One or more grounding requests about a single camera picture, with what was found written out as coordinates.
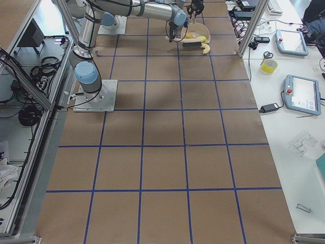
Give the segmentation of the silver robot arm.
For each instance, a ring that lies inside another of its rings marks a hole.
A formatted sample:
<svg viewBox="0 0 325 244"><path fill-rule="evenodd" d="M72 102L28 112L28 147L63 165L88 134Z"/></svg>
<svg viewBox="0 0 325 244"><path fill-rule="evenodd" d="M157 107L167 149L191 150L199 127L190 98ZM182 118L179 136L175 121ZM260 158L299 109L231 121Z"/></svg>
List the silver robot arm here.
<svg viewBox="0 0 325 244"><path fill-rule="evenodd" d="M87 1L77 45L70 53L70 63L83 90L97 94L102 82L91 52L101 25L113 26L115 17L138 16L164 20L173 28L183 25L185 1Z"/></svg>
<svg viewBox="0 0 325 244"><path fill-rule="evenodd" d="M193 19L204 10L203 1L107 1L109 7L105 10L102 26L105 29L115 29L120 25L118 16L138 16L160 19L181 26L187 16Z"/></svg>

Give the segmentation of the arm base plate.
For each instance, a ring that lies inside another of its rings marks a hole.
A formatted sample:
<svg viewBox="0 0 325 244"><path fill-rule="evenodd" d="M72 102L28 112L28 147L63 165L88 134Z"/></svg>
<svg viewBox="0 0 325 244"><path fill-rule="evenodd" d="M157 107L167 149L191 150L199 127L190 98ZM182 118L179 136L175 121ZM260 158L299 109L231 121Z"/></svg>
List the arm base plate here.
<svg viewBox="0 0 325 244"><path fill-rule="evenodd" d="M78 92L83 93L76 97L73 107L75 112L113 112L117 93L118 80L102 80L102 89L96 96L84 93L81 85Z"/></svg>
<svg viewBox="0 0 325 244"><path fill-rule="evenodd" d="M116 15L114 22L110 26L101 25L99 28L99 36L124 35L126 31L127 17Z"/></svg>

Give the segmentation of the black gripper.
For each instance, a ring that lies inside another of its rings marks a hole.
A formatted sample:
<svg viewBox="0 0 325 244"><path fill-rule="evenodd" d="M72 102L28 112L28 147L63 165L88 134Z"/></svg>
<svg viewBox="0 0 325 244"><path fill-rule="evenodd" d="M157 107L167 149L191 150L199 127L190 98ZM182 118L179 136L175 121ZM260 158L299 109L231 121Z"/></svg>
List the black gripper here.
<svg viewBox="0 0 325 244"><path fill-rule="evenodd" d="M176 29L178 25L176 25L174 22L170 21L169 24L169 42L173 42L175 39Z"/></svg>
<svg viewBox="0 0 325 244"><path fill-rule="evenodd" d="M189 5L187 5L187 13L189 15L200 15L204 10L203 0L192 0Z"/></svg>

